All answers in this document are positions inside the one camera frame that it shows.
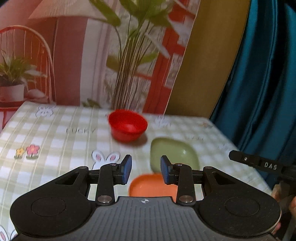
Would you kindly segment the person's hand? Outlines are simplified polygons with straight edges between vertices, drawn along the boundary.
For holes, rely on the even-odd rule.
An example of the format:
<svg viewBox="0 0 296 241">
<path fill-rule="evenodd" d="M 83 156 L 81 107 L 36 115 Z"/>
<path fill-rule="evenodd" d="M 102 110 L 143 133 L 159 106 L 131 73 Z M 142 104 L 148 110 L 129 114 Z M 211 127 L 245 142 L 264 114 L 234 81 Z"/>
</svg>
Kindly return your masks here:
<svg viewBox="0 0 296 241">
<path fill-rule="evenodd" d="M 281 198 L 279 184 L 274 186 L 271 196 L 279 203 L 282 211 L 281 221 L 276 225 L 273 235 L 281 237 L 287 232 L 291 219 L 295 218 L 295 196 Z"/>
</svg>

